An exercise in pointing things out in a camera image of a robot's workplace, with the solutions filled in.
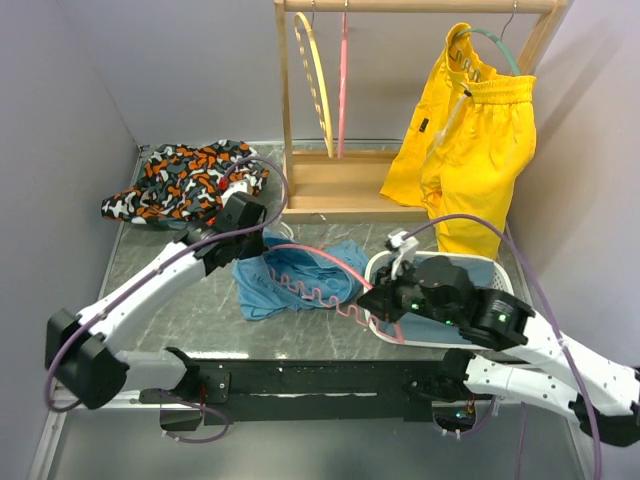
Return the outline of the light blue shorts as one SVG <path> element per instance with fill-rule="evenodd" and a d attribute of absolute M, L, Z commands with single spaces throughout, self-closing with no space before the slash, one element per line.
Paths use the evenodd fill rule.
<path fill-rule="evenodd" d="M 244 318 L 260 321 L 287 310 L 332 308 L 350 302 L 363 288 L 353 274 L 365 273 L 369 257 L 352 240 L 326 250 L 324 256 L 270 230 L 263 234 L 267 251 L 238 260 L 232 275 Z"/>

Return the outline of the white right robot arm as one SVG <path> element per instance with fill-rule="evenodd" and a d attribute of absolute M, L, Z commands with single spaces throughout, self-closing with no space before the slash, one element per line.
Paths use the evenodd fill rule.
<path fill-rule="evenodd" d="M 380 269 L 358 305 L 386 323 L 414 314 L 433 320 L 475 346 L 502 352 L 525 368 L 463 349 L 449 350 L 423 393 L 442 401 L 465 394 L 534 405 L 577 424 L 601 442 L 627 447 L 639 440 L 639 371 L 556 336 L 530 305 L 499 289 L 475 285 L 445 256 Z"/>

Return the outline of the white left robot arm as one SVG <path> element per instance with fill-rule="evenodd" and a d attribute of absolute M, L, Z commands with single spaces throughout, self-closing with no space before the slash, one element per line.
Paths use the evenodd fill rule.
<path fill-rule="evenodd" d="M 156 354 L 124 349 L 134 327 L 181 290 L 234 260 L 260 255 L 267 208 L 236 192 L 212 224 L 200 220 L 178 232 L 161 253 L 102 300 L 72 314 L 61 309 L 46 325 L 45 366 L 89 409 L 125 391 L 164 390 L 174 400 L 198 395 L 200 367 L 181 350 Z"/>

